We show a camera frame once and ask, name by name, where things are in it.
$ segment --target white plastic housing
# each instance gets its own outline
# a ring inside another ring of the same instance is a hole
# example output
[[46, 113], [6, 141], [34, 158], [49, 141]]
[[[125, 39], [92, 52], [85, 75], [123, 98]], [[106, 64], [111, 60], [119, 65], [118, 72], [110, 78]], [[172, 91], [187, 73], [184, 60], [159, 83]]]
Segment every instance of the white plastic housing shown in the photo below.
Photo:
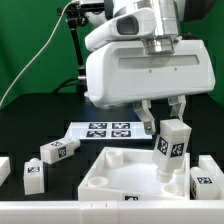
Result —
[[158, 166], [157, 179], [169, 182], [175, 169], [181, 169], [191, 128], [178, 119], [160, 121], [153, 162]]
[[10, 174], [9, 157], [0, 157], [0, 186]]
[[[127, 16], [134, 16], [138, 21], [139, 32], [134, 35], [121, 35], [117, 30], [117, 21]], [[85, 44], [89, 51], [95, 51], [96, 49], [104, 46], [105, 44], [117, 41], [117, 40], [132, 40], [136, 38], [142, 38], [150, 36], [156, 28], [156, 21], [154, 12], [150, 8], [142, 8], [133, 13], [126, 14], [113, 18], [100, 27], [93, 30], [85, 38]]]
[[78, 139], [62, 138], [40, 147], [41, 160], [48, 164], [56, 163], [74, 155], [74, 150], [80, 146]]
[[31, 159], [24, 165], [24, 190], [25, 195], [44, 193], [44, 169], [43, 162]]
[[211, 91], [215, 78], [201, 40], [179, 41], [174, 54], [146, 55], [141, 41], [109, 43], [87, 59], [95, 106]]

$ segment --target black cable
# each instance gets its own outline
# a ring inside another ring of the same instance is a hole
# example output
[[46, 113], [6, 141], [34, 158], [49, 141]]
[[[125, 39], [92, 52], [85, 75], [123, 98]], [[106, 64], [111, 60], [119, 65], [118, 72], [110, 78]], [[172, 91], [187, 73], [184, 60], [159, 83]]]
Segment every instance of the black cable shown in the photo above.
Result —
[[65, 87], [69, 87], [69, 86], [84, 86], [84, 85], [86, 85], [86, 84], [72, 83], [72, 84], [61, 85], [61, 86], [57, 87], [56, 89], [54, 89], [54, 91], [52, 93], [57, 94], [60, 89], [65, 88]]
[[68, 84], [68, 83], [70, 83], [70, 82], [73, 82], [73, 81], [77, 81], [78, 79], [77, 78], [70, 78], [70, 79], [67, 79], [67, 80], [65, 80], [63, 83], [61, 83], [58, 87], [60, 87], [60, 86], [64, 86], [64, 85], [66, 85], [66, 84]]

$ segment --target white plastic container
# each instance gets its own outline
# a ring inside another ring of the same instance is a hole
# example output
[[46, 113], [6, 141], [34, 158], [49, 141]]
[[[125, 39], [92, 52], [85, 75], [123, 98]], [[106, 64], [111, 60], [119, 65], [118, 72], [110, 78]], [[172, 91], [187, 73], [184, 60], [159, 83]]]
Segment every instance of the white plastic container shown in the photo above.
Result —
[[189, 154], [170, 183], [157, 180], [153, 150], [105, 147], [78, 187], [81, 201], [189, 200]]

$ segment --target cable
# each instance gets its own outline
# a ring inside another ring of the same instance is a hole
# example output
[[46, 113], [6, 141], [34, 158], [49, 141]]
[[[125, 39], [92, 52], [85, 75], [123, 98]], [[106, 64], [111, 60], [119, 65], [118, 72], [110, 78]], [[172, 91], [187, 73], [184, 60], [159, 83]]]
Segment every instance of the cable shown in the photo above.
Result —
[[81, 83], [73, 83], [73, 84], [67, 84], [67, 85], [59, 86], [52, 92], [52, 94], [57, 94], [60, 89], [65, 88], [65, 87], [69, 87], [69, 86], [86, 86], [86, 85], [81, 84]]
[[12, 84], [9, 86], [9, 88], [7, 89], [7, 91], [5, 92], [5, 94], [3, 95], [2, 99], [1, 99], [1, 102], [0, 102], [0, 108], [6, 98], [6, 96], [8, 95], [9, 91], [12, 89], [12, 87], [15, 85], [15, 83], [17, 82], [17, 80], [22, 76], [22, 74], [27, 70], [27, 68], [37, 59], [37, 57], [44, 51], [44, 49], [48, 46], [48, 44], [51, 42], [58, 26], [59, 26], [59, 23], [61, 22], [61, 19], [63, 17], [63, 14], [65, 12], [65, 10], [67, 9], [67, 7], [69, 5], [73, 4], [73, 2], [69, 2], [63, 9], [62, 13], [61, 13], [61, 16], [60, 18], [58, 19], [58, 22], [56, 23], [48, 41], [44, 44], [44, 46], [39, 50], [39, 52], [31, 59], [31, 61], [22, 69], [22, 71], [17, 75], [17, 77], [14, 79], [14, 81], [12, 82]]
[[65, 80], [63, 83], [61, 83], [57, 88], [59, 88], [60, 86], [64, 86], [70, 82], [73, 82], [73, 81], [78, 81], [78, 78], [71, 78], [71, 79], [67, 79]]

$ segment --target tall white block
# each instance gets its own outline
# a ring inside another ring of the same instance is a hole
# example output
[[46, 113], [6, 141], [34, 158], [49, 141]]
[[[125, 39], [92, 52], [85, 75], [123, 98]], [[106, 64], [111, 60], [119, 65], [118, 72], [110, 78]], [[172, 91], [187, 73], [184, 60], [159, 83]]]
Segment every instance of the tall white block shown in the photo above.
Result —
[[78, 139], [62, 138], [40, 147], [41, 160], [53, 164], [74, 155], [74, 150], [80, 146]]
[[9, 157], [0, 157], [0, 186], [10, 174]]
[[26, 162], [23, 181], [25, 195], [44, 193], [43, 162], [38, 159], [31, 159]]
[[176, 169], [183, 167], [191, 128], [178, 119], [160, 121], [153, 162], [158, 166], [157, 179], [167, 183]]
[[220, 199], [220, 188], [208, 171], [192, 168], [191, 192], [196, 200]]

